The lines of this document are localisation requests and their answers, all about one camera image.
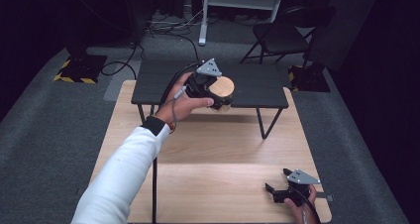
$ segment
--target black chair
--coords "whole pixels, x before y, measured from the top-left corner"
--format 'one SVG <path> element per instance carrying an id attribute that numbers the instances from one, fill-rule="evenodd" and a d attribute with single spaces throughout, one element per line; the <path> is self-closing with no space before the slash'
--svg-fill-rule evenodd
<path id="1" fill-rule="evenodd" d="M 291 54 L 304 53 L 303 68 L 309 58 L 312 40 L 307 42 L 319 27 L 327 26 L 335 14 L 335 8 L 327 7 L 291 7 L 282 11 L 272 23 L 256 24 L 253 27 L 257 42 L 242 58 L 244 62 L 247 58 L 259 57 L 263 63 L 265 56 L 280 56 L 278 62 L 283 57 Z M 312 30 L 302 35 L 297 28 L 307 28 Z M 249 56 L 251 52 L 260 45 L 262 50 L 259 56 Z"/>

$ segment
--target grey triangular tracker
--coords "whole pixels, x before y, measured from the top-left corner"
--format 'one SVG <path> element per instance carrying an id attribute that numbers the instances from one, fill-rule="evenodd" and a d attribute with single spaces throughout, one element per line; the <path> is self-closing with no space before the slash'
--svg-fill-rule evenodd
<path id="1" fill-rule="evenodd" d="M 214 58 L 209 59 L 207 62 L 203 63 L 200 67 L 197 68 L 197 72 L 205 75 L 220 77 L 222 72 L 217 67 L 216 61 Z"/>
<path id="2" fill-rule="evenodd" d="M 299 183 L 299 184 L 318 184 L 321 183 L 321 180 L 316 179 L 315 177 L 309 175 L 308 173 L 297 169 L 295 171 L 293 171 L 288 177 L 287 179 L 289 181 L 295 182 L 295 183 Z"/>

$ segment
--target black table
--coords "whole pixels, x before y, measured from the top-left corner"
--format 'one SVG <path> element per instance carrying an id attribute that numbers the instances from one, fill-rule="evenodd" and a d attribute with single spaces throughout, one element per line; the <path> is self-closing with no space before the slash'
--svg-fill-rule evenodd
<path id="1" fill-rule="evenodd" d="M 235 83 L 232 107 L 256 108 L 262 138 L 266 139 L 277 121 L 282 109 L 288 107 L 279 74 L 271 64 L 238 64 L 217 61 L 217 66 Z M 163 92 L 173 76 L 188 66 L 189 61 L 153 60 L 144 61 L 139 70 L 139 78 L 132 97 L 132 103 L 139 107 L 142 122 L 145 122 L 144 104 L 158 105 Z M 268 130 L 263 128 L 260 108 L 278 109 Z"/>

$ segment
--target white shelf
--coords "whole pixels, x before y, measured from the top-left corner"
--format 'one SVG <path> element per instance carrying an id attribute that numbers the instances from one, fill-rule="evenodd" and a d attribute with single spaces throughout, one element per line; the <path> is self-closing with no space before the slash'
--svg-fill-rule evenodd
<path id="1" fill-rule="evenodd" d="M 204 0 L 203 2 L 203 20 L 201 22 L 200 38 L 198 39 L 198 45 L 206 45 L 207 36 L 207 7 L 210 6 L 221 6 L 231 8 L 249 8 L 249 9 L 260 9 L 271 11 L 271 17 L 269 20 L 274 21 L 277 15 L 278 6 L 281 0 Z"/>
<path id="2" fill-rule="evenodd" d="M 275 0 L 209 0 L 208 5 L 273 10 Z"/>

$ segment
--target light wood tabletop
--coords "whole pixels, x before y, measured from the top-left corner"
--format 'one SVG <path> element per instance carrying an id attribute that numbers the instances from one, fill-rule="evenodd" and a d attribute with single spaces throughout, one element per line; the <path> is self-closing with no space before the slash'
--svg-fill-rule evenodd
<path id="1" fill-rule="evenodd" d="M 137 105 L 131 104 L 135 84 L 128 80 L 121 88 L 91 180 L 142 123 Z M 197 109 L 178 122 L 157 158 L 157 222 L 293 222 L 285 205 L 274 203 L 264 184 L 286 190 L 284 168 L 319 175 L 293 98 L 288 89 L 284 92 L 289 107 L 266 140 L 252 108 L 231 108 L 224 113 Z M 276 109 L 261 112 L 268 126 Z M 152 177 L 151 169 L 131 206 L 129 222 L 152 222 Z M 315 187 L 323 191 L 322 184 Z M 332 215 L 327 200 L 317 198 L 315 204 L 321 221 L 329 222 Z"/>

